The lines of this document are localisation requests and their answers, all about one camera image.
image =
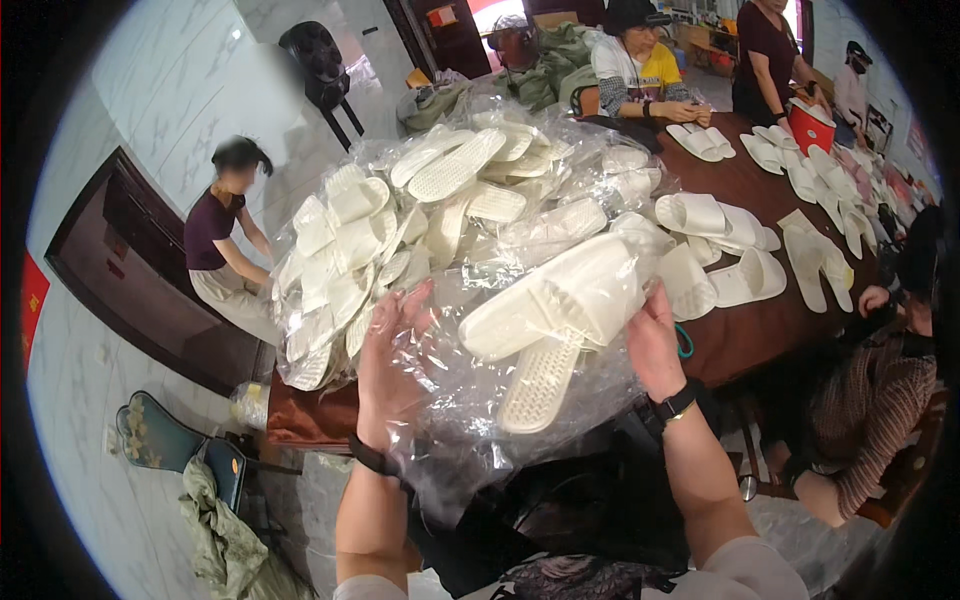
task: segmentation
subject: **woman in purple shirt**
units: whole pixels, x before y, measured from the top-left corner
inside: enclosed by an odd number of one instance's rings
[[[250,262],[230,239],[234,222],[239,222],[253,247],[273,260],[270,242],[253,222],[244,192],[253,184],[258,164],[267,177],[274,165],[253,140],[239,135],[220,144],[211,161],[217,180],[194,204],[183,230],[190,281],[201,300],[228,321],[277,346],[279,331],[266,299],[257,296],[270,273]]]

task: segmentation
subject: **black watch strap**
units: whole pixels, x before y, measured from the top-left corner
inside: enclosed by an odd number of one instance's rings
[[[687,379],[684,388],[660,404],[651,402],[654,415],[665,427],[671,419],[676,419],[697,399],[699,385],[694,379]]]
[[[386,477],[400,476],[400,466],[392,458],[361,442],[355,433],[347,435],[347,443],[353,458],[364,467]]]

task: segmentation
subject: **brown table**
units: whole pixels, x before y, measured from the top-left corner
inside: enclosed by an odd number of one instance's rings
[[[777,220],[799,208],[843,251],[853,267],[851,296],[855,303],[867,285],[876,283],[873,255],[865,251],[862,260],[854,258],[845,238],[820,206],[797,198],[786,175],[767,173],[753,162],[739,137],[741,133],[750,132],[746,120],[732,113],[718,112],[713,114],[712,124],[733,144],[736,157],[716,163],[704,162],[664,132],[660,134],[664,148],[660,158],[667,169],[681,178],[685,191],[713,194],[720,202],[746,208],[781,238]],[[774,256],[787,273],[787,287],[782,294],[733,308],[714,308],[706,316],[683,324],[695,348],[693,356],[684,360],[688,375],[703,379],[709,387],[719,386],[786,352],[833,336],[851,317],[837,305],[826,282],[827,312],[810,311],[800,294],[786,250],[780,249]],[[719,262],[707,267],[707,271],[729,267],[736,260],[724,254]],[[346,451],[345,438],[356,425],[356,386],[351,384],[328,394],[322,401],[319,396],[319,392],[290,388],[274,372],[267,418],[270,442]]]

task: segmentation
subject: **hand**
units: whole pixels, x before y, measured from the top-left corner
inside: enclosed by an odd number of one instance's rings
[[[710,107],[701,107],[700,114],[697,116],[697,125],[706,129],[710,126],[710,116],[713,114]]]
[[[824,90],[820,89],[819,85],[813,88],[813,102],[820,105],[820,108],[824,110],[824,114],[830,115],[833,113],[833,109],[830,108],[830,104],[827,102],[827,96],[824,96]]]
[[[863,291],[863,294],[860,294],[857,308],[860,310],[860,316],[866,319],[868,313],[883,307],[889,301],[890,292],[878,285],[871,285]]]
[[[793,130],[790,129],[790,124],[787,123],[786,117],[778,119],[777,125],[780,125],[781,127],[783,127],[783,130],[787,133],[787,135],[789,135],[790,137],[793,137]]]
[[[703,110],[690,102],[655,102],[650,105],[650,114],[663,117],[674,123],[696,121]]]
[[[661,403],[686,385],[677,355],[677,331],[663,283],[627,322],[627,353],[650,399]]]
[[[432,291],[433,281],[427,279],[406,300],[402,291],[392,292],[373,309],[373,320],[360,351],[357,437],[381,452],[390,448],[388,421],[409,421],[417,413],[422,390],[412,374],[393,364],[394,339],[404,331],[421,334],[433,323],[433,313],[423,308]]]

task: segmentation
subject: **red bucket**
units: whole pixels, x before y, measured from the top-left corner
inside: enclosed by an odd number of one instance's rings
[[[813,145],[820,146],[824,152],[829,154],[830,147],[833,145],[836,124],[829,117],[825,120],[821,114],[818,114],[823,112],[821,109],[814,112],[803,101],[791,98],[790,104],[793,105],[793,108],[786,120],[790,124],[790,129],[793,130],[794,139],[800,145],[800,151],[804,153],[804,156],[809,156],[806,149]]]

